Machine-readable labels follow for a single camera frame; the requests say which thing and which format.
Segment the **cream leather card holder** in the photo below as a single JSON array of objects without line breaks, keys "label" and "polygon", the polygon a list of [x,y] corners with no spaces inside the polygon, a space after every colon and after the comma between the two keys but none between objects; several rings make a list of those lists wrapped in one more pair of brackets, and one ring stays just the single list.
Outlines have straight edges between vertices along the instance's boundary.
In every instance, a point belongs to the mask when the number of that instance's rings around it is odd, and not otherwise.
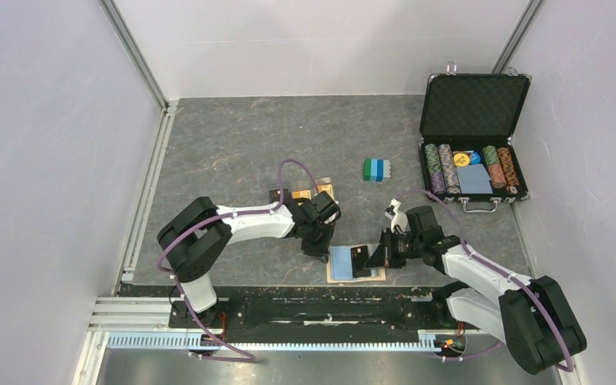
[{"label": "cream leather card holder", "polygon": [[368,269],[365,263],[376,249],[375,244],[331,246],[326,265],[330,284],[383,282],[384,268]]}]

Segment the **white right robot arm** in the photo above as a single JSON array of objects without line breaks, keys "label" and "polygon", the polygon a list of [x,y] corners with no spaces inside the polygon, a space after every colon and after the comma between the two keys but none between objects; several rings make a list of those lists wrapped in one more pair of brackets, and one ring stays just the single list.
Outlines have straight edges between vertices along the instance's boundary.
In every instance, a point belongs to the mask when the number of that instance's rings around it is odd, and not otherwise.
[{"label": "white right robot arm", "polygon": [[432,295],[431,315],[442,327],[464,322],[504,344],[531,375],[572,368],[586,336],[556,280],[518,274],[478,253],[456,235],[447,236],[427,205],[403,212],[392,200],[390,219],[367,268],[404,267],[411,259],[453,278]]}]

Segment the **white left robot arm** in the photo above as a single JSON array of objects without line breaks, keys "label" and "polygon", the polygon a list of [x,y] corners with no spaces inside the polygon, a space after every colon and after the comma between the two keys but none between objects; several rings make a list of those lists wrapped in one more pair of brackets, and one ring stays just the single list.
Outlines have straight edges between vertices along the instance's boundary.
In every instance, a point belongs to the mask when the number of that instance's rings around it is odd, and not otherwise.
[{"label": "white left robot arm", "polygon": [[296,238],[301,251],[325,260],[334,226],[342,212],[331,195],[294,199],[280,192],[269,205],[233,208],[199,197],[157,234],[161,260],[170,266],[189,316],[199,326],[211,326],[220,316],[209,271],[228,245],[260,238]]}]

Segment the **black credit card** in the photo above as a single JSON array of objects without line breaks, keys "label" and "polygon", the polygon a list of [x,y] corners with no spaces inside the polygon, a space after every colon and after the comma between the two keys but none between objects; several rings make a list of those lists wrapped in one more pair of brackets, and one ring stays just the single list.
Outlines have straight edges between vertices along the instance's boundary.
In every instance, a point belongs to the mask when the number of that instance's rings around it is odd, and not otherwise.
[{"label": "black credit card", "polygon": [[365,269],[364,264],[370,257],[367,245],[359,245],[351,248],[351,272],[353,278],[364,278],[371,276],[371,269]]}]

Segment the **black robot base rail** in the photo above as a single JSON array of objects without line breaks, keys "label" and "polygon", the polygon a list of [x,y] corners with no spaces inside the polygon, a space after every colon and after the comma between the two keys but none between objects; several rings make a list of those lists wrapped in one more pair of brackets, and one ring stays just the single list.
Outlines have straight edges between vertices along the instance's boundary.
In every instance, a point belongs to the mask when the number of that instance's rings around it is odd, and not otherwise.
[{"label": "black robot base rail", "polygon": [[220,286],[198,318],[228,343],[413,342],[455,334],[434,289],[419,286]]}]

